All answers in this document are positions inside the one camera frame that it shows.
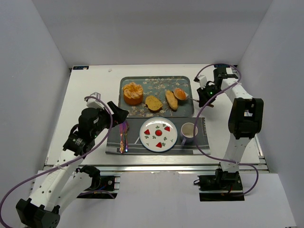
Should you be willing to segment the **small round glazed bun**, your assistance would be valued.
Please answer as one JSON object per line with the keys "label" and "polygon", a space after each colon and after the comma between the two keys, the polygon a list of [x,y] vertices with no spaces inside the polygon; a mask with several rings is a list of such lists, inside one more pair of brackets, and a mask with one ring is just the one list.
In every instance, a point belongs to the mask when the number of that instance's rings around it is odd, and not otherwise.
{"label": "small round glazed bun", "polygon": [[175,88],[174,95],[178,100],[186,100],[187,96],[184,90],[180,88]]}

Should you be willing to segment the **long toasted bread roll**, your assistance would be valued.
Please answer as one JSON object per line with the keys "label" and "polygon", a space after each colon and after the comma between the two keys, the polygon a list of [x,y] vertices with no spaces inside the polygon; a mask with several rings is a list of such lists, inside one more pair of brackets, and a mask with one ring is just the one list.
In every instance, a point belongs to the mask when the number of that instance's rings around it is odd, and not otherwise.
{"label": "long toasted bread roll", "polygon": [[172,110],[176,111],[178,109],[178,100],[175,97],[174,93],[170,90],[167,90],[165,92],[165,96],[166,96],[166,100],[167,100],[169,107]]}

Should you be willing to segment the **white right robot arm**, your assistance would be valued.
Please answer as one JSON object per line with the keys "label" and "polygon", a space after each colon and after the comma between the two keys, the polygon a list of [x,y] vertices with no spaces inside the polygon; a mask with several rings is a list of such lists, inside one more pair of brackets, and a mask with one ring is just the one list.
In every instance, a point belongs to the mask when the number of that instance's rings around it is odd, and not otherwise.
{"label": "white right robot arm", "polygon": [[241,183],[239,167],[245,149],[249,142],[261,131],[264,101],[251,96],[241,85],[241,73],[228,73],[229,65],[215,64],[213,80],[208,81],[205,76],[197,74],[194,82],[199,83],[199,107],[205,108],[213,103],[217,96],[226,94],[232,102],[228,119],[230,139],[219,166],[214,175],[199,176],[195,184],[201,191],[242,190],[236,185]]}

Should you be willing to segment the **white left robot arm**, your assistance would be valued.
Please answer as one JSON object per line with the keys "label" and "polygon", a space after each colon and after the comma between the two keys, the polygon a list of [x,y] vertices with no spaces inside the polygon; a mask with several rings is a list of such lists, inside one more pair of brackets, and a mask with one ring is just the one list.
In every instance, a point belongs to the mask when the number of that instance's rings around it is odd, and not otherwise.
{"label": "white left robot arm", "polygon": [[85,165],[74,175],[76,168],[95,145],[96,137],[104,130],[122,124],[129,112],[112,101],[104,105],[87,97],[87,108],[81,112],[70,131],[58,161],[28,199],[20,199],[16,210],[21,222],[30,228],[55,228],[64,210],[84,190],[97,189],[100,171]]}

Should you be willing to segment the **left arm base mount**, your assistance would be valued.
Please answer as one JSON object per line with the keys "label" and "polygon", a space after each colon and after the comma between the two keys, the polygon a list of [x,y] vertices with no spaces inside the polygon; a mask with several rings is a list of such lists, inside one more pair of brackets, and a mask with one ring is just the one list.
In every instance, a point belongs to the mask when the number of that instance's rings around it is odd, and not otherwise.
{"label": "left arm base mount", "polygon": [[92,178],[91,186],[85,189],[78,199],[115,199],[120,188],[120,176],[102,174]]}

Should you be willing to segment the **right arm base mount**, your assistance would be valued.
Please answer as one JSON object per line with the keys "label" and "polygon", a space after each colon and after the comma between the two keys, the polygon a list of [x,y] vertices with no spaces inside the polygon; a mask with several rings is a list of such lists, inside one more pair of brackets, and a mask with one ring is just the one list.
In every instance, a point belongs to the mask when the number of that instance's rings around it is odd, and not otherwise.
{"label": "right arm base mount", "polygon": [[199,188],[201,202],[244,201],[240,176],[235,180],[221,180],[216,175],[200,175],[193,182]]}

